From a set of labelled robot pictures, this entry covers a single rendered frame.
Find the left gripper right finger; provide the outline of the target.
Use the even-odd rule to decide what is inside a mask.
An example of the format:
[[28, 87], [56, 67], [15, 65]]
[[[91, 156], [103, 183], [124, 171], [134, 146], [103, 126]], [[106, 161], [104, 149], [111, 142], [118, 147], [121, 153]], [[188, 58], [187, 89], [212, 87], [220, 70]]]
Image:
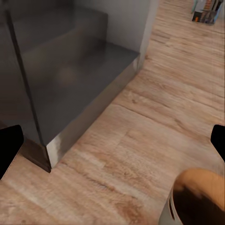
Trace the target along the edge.
[[225, 126], [214, 125], [210, 140], [225, 161]]

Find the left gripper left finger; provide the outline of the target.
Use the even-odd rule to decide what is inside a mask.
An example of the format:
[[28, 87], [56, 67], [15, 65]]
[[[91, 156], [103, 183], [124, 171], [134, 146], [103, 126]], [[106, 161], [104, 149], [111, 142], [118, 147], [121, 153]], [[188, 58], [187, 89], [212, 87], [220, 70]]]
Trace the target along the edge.
[[0, 180], [24, 142], [19, 125], [0, 130]]

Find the trash can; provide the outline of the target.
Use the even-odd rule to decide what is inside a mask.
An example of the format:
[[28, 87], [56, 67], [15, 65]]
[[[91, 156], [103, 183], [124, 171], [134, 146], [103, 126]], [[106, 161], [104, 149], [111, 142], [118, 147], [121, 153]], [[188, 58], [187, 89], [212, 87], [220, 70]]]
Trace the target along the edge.
[[203, 168], [181, 172], [158, 225], [225, 225], [225, 178]]

